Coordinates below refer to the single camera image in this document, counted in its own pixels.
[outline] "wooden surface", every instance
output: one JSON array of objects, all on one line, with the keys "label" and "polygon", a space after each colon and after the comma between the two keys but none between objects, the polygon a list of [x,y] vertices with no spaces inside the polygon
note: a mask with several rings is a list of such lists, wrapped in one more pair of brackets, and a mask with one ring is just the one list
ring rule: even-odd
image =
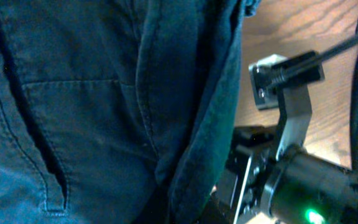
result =
[{"label": "wooden surface", "polygon": [[[262,0],[255,17],[244,20],[241,94],[236,125],[270,125],[278,111],[257,111],[248,64],[271,54],[295,56],[322,51],[354,34],[358,0]],[[358,48],[323,65],[326,79],[309,87],[313,117],[305,147],[309,153],[350,167],[349,110]],[[259,215],[249,223],[274,223]]]}]

